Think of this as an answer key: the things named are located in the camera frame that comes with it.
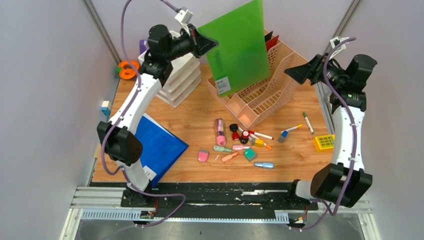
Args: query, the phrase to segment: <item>white wall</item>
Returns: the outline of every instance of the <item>white wall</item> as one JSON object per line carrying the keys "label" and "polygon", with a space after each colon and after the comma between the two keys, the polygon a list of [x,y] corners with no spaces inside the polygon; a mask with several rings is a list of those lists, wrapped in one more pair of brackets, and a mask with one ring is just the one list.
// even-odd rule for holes
{"label": "white wall", "polygon": [[0,239],[56,240],[115,64],[79,0],[3,1],[0,23]]}
{"label": "white wall", "polygon": [[364,0],[343,33],[355,36],[336,58],[377,60],[365,88],[362,129],[368,191],[383,240],[422,239],[424,203],[424,1]]}
{"label": "white wall", "polygon": [[[92,0],[115,48],[123,59],[120,40],[122,8],[127,0]],[[352,0],[263,0],[264,24],[305,58],[322,54]],[[249,0],[169,0],[177,8],[187,7],[200,27]],[[179,32],[175,13],[159,0],[133,0],[125,14],[125,49],[128,56],[139,55],[139,41],[147,39],[149,29],[164,24]]]}

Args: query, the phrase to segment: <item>green plastic sheet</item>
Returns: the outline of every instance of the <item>green plastic sheet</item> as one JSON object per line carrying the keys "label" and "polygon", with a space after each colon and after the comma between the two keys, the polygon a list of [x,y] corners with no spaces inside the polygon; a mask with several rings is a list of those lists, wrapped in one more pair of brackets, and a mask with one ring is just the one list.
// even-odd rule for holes
{"label": "green plastic sheet", "polygon": [[198,28],[219,42],[206,55],[220,97],[270,76],[262,1],[253,0]]}

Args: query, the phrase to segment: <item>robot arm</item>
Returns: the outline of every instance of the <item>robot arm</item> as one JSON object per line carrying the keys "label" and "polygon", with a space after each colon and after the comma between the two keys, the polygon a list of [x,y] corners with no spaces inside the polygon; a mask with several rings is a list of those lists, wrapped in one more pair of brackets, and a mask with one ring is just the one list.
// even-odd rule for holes
{"label": "robot arm", "polygon": [[[192,15],[192,12],[184,8],[180,9],[175,17],[183,27],[180,37],[173,38],[164,25],[156,25],[149,30],[147,42],[150,48],[139,70],[140,85],[136,81],[129,96],[109,122],[101,121],[97,125],[100,142],[103,144],[105,141],[104,152],[123,168],[127,180],[131,183],[128,187],[132,190],[136,190],[133,188],[135,186],[144,191],[150,182],[140,160],[143,145],[135,134],[147,106],[165,85],[173,70],[171,61],[188,53],[200,58],[218,45],[217,41],[200,35],[197,29],[188,23]],[[109,137],[105,139],[115,124]]]}
{"label": "robot arm", "polygon": [[[286,69],[284,72],[300,84],[306,79],[314,85],[324,81],[324,62],[328,57],[316,55],[307,64]],[[319,199],[336,203],[350,170],[351,161],[354,161],[352,175],[347,188],[342,193],[340,205],[351,208],[370,188],[373,176],[365,173],[361,155],[361,127],[366,110],[366,95],[363,92],[366,81],[377,62],[370,56],[356,55],[346,70],[342,69],[337,61],[330,58],[327,67],[327,77],[334,90],[347,103],[347,107],[354,118],[357,141],[354,158],[351,156],[353,146],[353,130],[347,109],[341,101],[330,96],[332,105],[331,114],[335,129],[334,151],[331,163],[317,172],[312,181],[295,180],[292,184],[289,198]]]}

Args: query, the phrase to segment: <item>label sticker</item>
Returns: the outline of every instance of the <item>label sticker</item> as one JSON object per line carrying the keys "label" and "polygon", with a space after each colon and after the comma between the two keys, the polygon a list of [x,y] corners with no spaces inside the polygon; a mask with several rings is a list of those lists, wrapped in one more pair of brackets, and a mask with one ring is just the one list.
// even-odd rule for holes
{"label": "label sticker", "polygon": [[228,81],[228,77],[224,77],[215,81],[216,88],[218,89],[218,93],[222,94],[231,90],[230,82]]}
{"label": "label sticker", "polygon": [[150,169],[150,167],[148,166],[144,166],[143,167],[144,172],[146,173],[146,176],[148,177],[148,179],[153,180],[156,177],[156,172],[154,172],[152,169]]}

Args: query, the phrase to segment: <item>cable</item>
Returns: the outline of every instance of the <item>cable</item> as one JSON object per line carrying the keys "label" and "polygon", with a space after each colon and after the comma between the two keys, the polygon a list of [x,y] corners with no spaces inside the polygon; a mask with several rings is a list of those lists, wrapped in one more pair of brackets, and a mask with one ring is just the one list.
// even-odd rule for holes
{"label": "cable", "polygon": [[305,222],[306,222],[308,220],[308,205],[306,205],[305,213],[303,216],[301,216],[301,218],[303,219],[303,217],[305,218]]}
{"label": "cable", "polygon": [[[328,56],[333,55],[333,53],[336,51],[336,49],[339,49],[343,44],[354,41],[356,39],[357,39],[356,37],[349,37],[348,39],[341,41],[333,49],[331,49],[330,52],[327,55],[327,58],[325,59],[324,68],[323,68],[323,75],[324,75],[325,83],[327,84],[327,86],[331,90],[331,92],[340,100],[341,104],[343,105],[343,107],[347,111],[347,115],[349,116],[349,120],[350,120],[351,127],[352,127],[352,134],[353,134],[352,152],[350,153],[350,156],[353,159],[356,156],[357,144],[358,144],[357,143],[358,132],[357,132],[357,127],[355,126],[355,118],[354,118],[351,110],[349,109],[349,106],[346,103],[346,101],[342,98],[342,96],[340,96],[340,94],[331,85],[330,80],[327,76],[327,74],[328,74],[327,67],[328,67],[328,64],[329,64],[329,61],[330,61],[330,58]],[[327,215],[328,212],[330,212],[330,215],[333,216],[333,217],[337,214],[337,211],[339,210],[340,203],[342,201],[343,195],[345,194],[345,191],[346,191],[346,188],[348,187],[349,181],[352,178],[352,174],[354,172],[354,166],[355,166],[355,161],[351,160],[350,166],[349,166],[349,172],[347,173],[346,180],[344,180],[343,186],[341,187],[340,194],[338,195],[337,201],[336,201],[335,206],[334,206],[334,210],[331,210],[331,208],[330,208],[331,203],[328,204],[325,201],[319,200],[319,199],[310,199],[311,202],[321,202],[321,203],[323,203],[326,207],[326,210],[325,210],[324,214],[319,218],[319,220],[314,225],[312,225],[310,227],[302,228],[302,231],[311,230],[311,229],[315,228],[316,226],[318,226],[318,224],[324,219],[324,217]]]}
{"label": "cable", "polygon": [[[124,17],[125,17],[125,12],[127,10],[127,7],[131,3],[131,1],[132,0],[127,0],[126,1],[125,5],[123,6],[123,9],[122,9],[122,15],[120,17],[120,46],[122,48],[123,56],[124,56],[125,60],[127,61],[127,63],[129,63],[129,65],[131,66],[131,68],[137,74],[137,84],[138,84],[138,86],[141,86],[141,84],[142,84],[142,77],[141,77],[139,71],[137,70],[137,68],[130,61],[130,58],[127,55],[127,51],[125,51],[125,46],[124,46]],[[160,1],[163,2],[164,4],[166,4],[168,7],[170,7],[175,12],[178,12],[179,11],[178,8],[176,8],[175,6],[173,6],[168,1],[166,1],[166,0],[160,0]],[[103,168],[106,171],[106,173],[108,173],[109,175],[112,175],[112,176],[113,175],[116,175],[119,172],[119,170],[120,170],[121,167],[119,166],[113,172],[109,170],[108,166],[106,165],[106,160],[105,160],[106,142],[107,142],[109,136],[111,135],[112,131],[119,124],[119,122],[121,121],[121,119],[124,118],[125,113],[127,113],[128,109],[131,107],[131,105],[133,104],[133,102],[136,99],[136,97],[137,97],[138,94],[139,94],[139,91],[135,91],[134,95],[132,96],[132,98],[130,99],[130,101],[128,102],[128,104],[126,105],[126,107],[124,108],[124,110],[122,111],[121,115],[116,120],[116,122],[112,125],[112,127],[109,129],[109,131],[106,133],[106,135],[104,136],[103,142],[101,143],[101,153],[100,153],[101,164],[103,165]]]}
{"label": "cable", "polygon": [[181,208],[181,206],[184,204],[184,202],[186,201],[186,196],[182,193],[169,193],[169,194],[152,194],[152,193],[147,193],[142,191],[141,189],[139,189],[138,187],[134,186],[130,180],[127,177],[127,174],[125,173],[125,170],[122,170],[123,172],[123,176],[125,177],[126,182],[137,192],[145,195],[145,196],[149,196],[149,197],[182,197],[182,201],[181,203],[170,212],[170,214],[168,214],[167,216],[165,216],[164,218],[162,218],[159,221],[156,221],[154,223],[150,223],[150,224],[145,224],[145,225],[140,225],[140,227],[145,228],[145,227],[153,227],[155,225],[158,225],[160,223],[162,223],[163,221],[167,220],[169,217],[171,217],[171,215],[173,215],[179,208]]}
{"label": "cable", "polygon": [[[330,50],[330,52],[328,53],[328,56],[331,56],[343,44],[348,43],[348,42],[352,42],[356,39],[357,39],[356,37],[349,37],[348,39],[339,42],[333,49]],[[340,96],[340,94],[334,89],[334,87],[330,83],[330,80],[327,76],[328,75],[327,67],[328,67],[328,64],[329,64],[329,60],[330,60],[330,58],[327,57],[325,59],[325,62],[324,62],[324,69],[323,69],[324,80],[325,80],[325,83],[327,84],[328,88],[330,88],[331,92],[338,98],[340,103],[346,109],[347,115],[349,116],[351,127],[352,127],[352,133],[353,133],[352,152],[351,152],[350,156],[354,159],[355,156],[356,156],[356,153],[357,153],[357,144],[358,144],[358,132],[357,132],[357,127],[355,125],[354,115],[352,114],[351,110],[349,109],[349,106],[346,103],[346,101],[342,98],[342,96]],[[343,195],[345,194],[346,188],[348,187],[349,181],[351,180],[352,173],[354,172],[354,165],[355,165],[355,161],[351,160],[349,172],[347,173],[346,180],[344,181],[343,186],[341,187],[341,191],[340,191],[340,194],[338,195],[337,201],[335,203],[334,210],[333,211],[329,210],[331,216],[335,216],[337,214],[337,211],[339,210],[340,202],[342,202]]]}
{"label": "cable", "polygon": [[166,4],[168,7],[170,7],[172,10],[174,10],[174,12],[178,13],[180,11],[179,8],[176,8],[174,5],[172,5],[169,1],[167,0],[159,0],[162,3]]}
{"label": "cable", "polygon": [[[125,60],[129,63],[129,65],[131,66],[131,68],[135,71],[135,73],[137,74],[137,85],[141,86],[142,83],[142,78],[141,75],[139,73],[139,71],[137,70],[137,68],[131,63],[130,58],[127,55],[127,51],[125,51],[125,46],[124,46],[124,19],[125,19],[125,12],[127,10],[128,5],[130,4],[132,0],[127,0],[127,2],[125,3],[125,5],[123,6],[122,9],[122,15],[121,15],[121,19],[120,19],[120,43],[121,43],[121,48],[122,48],[122,52],[124,55]],[[163,3],[165,3],[167,6],[169,6],[171,9],[173,9],[174,11],[178,12],[178,9],[173,6],[172,4],[170,4],[168,1],[166,0],[160,0]],[[136,99],[137,95],[138,95],[139,91],[135,91],[134,95],[131,97],[130,101],[128,102],[127,106],[123,109],[121,115],[119,116],[119,118],[116,120],[116,122],[110,127],[109,131],[107,131],[106,135],[104,136],[103,139],[103,143],[101,144],[101,163],[103,164],[103,168],[104,170],[109,174],[109,175],[115,175],[119,172],[119,170],[122,170],[123,176],[125,177],[125,180],[127,182],[128,185],[130,185],[134,190],[136,190],[138,193],[143,194],[145,196],[149,196],[149,197],[182,197],[182,201],[181,203],[167,216],[165,216],[164,218],[162,218],[159,221],[153,222],[153,223],[149,223],[146,225],[138,225],[136,224],[135,226],[141,226],[142,228],[145,227],[152,227],[152,226],[156,226],[158,224],[161,224],[163,221],[165,221],[166,219],[168,219],[170,216],[172,216],[186,201],[186,196],[182,193],[171,193],[171,194],[151,194],[151,193],[147,193],[147,192],[143,192],[141,189],[137,188],[136,186],[134,186],[130,180],[128,179],[127,174],[125,173],[125,170],[119,166],[114,172],[111,172],[108,167],[106,166],[106,161],[105,161],[105,147],[106,147],[106,142],[109,138],[109,136],[111,135],[112,131],[116,128],[116,126],[119,124],[119,122],[124,119],[125,113],[127,113],[128,109],[130,108],[130,106],[133,104],[134,100]],[[115,231],[114,233],[112,233],[111,235],[103,238],[102,240],[108,239],[120,232],[123,232],[127,229],[133,228],[134,226],[126,226],[123,227],[117,231]]]}

